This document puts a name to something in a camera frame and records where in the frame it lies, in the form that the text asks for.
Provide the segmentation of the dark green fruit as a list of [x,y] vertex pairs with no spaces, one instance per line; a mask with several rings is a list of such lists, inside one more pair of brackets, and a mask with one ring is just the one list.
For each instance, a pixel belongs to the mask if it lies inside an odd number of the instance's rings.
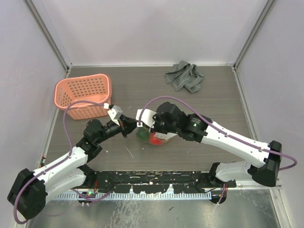
[[140,127],[137,129],[136,137],[143,142],[148,142],[150,139],[150,132],[148,129]]

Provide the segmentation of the clear zip top bag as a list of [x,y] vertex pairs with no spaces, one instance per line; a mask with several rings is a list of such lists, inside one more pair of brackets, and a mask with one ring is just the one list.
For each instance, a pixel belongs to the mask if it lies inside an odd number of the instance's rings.
[[164,133],[150,132],[148,128],[144,128],[144,127],[140,127],[136,131],[136,137],[139,140],[155,146],[163,145],[175,136],[176,134],[174,133],[164,134]]

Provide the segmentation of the red apple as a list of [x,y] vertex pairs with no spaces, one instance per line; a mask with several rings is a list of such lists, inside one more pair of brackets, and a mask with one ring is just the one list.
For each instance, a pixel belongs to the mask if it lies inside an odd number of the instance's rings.
[[165,140],[159,139],[159,138],[155,137],[154,134],[152,134],[149,138],[149,143],[152,145],[162,145],[165,143]]

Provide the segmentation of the pink plastic basket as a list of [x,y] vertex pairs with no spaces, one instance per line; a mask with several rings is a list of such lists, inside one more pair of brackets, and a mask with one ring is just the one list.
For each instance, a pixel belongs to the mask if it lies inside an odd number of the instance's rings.
[[[55,86],[54,104],[59,110],[66,108],[73,102],[91,101],[95,103],[111,103],[112,82],[108,75],[95,74],[66,78]],[[78,103],[67,111],[74,120],[83,120],[107,116],[107,109],[88,103]]]

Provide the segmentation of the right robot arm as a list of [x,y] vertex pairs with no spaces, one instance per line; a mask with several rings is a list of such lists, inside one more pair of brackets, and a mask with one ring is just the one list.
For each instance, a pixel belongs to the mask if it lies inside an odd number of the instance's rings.
[[198,114],[185,114],[175,104],[165,102],[152,115],[157,133],[175,133],[186,141],[204,143],[221,148],[242,158],[242,161],[212,164],[208,180],[219,187],[231,180],[251,178],[266,187],[276,185],[280,168],[281,143],[264,143],[244,137]]

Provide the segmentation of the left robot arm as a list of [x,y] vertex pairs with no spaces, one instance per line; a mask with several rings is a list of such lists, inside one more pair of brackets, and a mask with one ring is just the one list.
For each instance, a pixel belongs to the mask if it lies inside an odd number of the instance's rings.
[[126,137],[136,127],[137,121],[124,115],[118,122],[109,121],[106,125],[93,119],[87,123],[83,138],[67,154],[34,171],[20,171],[7,197],[14,207],[16,222],[23,223],[18,219],[18,213],[25,220],[34,218],[62,192],[79,186],[94,187],[96,172],[87,163],[102,150],[100,143],[117,134]]

